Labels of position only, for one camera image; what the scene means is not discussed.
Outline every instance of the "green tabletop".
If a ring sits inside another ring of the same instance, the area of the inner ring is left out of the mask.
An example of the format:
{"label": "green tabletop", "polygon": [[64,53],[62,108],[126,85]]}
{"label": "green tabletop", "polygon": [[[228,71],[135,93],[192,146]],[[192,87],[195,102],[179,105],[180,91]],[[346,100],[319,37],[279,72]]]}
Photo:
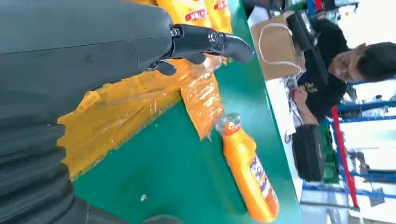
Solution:
{"label": "green tabletop", "polygon": [[[246,16],[230,0],[233,31],[251,46]],[[277,224],[302,223],[286,155],[257,58],[215,72],[226,112],[238,112],[280,202]],[[183,103],[74,182],[76,194],[133,224],[171,214],[186,224],[254,224],[222,153],[220,136],[200,141]]]}

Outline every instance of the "detergent bottle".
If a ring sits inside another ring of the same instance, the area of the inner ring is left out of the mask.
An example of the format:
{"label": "detergent bottle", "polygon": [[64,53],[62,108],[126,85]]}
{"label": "detergent bottle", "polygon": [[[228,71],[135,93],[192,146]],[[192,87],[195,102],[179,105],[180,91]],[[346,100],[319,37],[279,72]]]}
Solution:
{"label": "detergent bottle", "polygon": [[157,0],[157,4],[169,13],[174,24],[211,27],[204,0]]}
{"label": "detergent bottle", "polygon": [[228,0],[205,0],[205,5],[212,23],[212,29],[224,33],[232,33]]}
{"label": "detergent bottle", "polygon": [[256,142],[241,127],[240,115],[231,113],[215,124],[223,138],[223,152],[249,215],[269,223],[279,214],[279,202],[256,155]]}

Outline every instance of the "black hair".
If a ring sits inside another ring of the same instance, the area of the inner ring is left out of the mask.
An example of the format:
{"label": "black hair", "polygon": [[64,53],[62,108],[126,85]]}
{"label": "black hair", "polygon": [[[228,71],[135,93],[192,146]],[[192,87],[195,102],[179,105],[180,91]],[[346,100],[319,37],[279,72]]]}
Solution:
{"label": "black hair", "polygon": [[379,82],[396,74],[396,44],[391,42],[367,46],[357,64],[367,82]]}

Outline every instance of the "black bag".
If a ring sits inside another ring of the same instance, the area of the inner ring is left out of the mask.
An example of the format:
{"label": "black bag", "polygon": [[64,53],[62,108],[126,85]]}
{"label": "black bag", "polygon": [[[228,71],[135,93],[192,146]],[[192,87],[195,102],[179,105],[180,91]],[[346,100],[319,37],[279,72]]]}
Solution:
{"label": "black bag", "polygon": [[293,155],[298,175],[306,181],[320,182],[326,157],[318,125],[302,125],[293,134]]}

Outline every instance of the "screw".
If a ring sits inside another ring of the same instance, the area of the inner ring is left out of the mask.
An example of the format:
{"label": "screw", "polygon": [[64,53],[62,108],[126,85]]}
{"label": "screw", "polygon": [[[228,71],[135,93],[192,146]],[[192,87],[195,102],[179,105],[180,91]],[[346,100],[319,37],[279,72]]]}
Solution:
{"label": "screw", "polygon": [[218,40],[218,36],[216,34],[216,32],[210,32],[209,33],[209,41],[212,43],[216,43]]}
{"label": "screw", "polygon": [[180,30],[177,29],[177,28],[172,28],[172,29],[170,30],[170,33],[172,34],[172,37],[178,37],[178,36],[180,36]]}
{"label": "screw", "polygon": [[151,63],[148,68],[146,68],[146,71],[154,71],[155,69],[157,69],[157,62],[153,62]]}

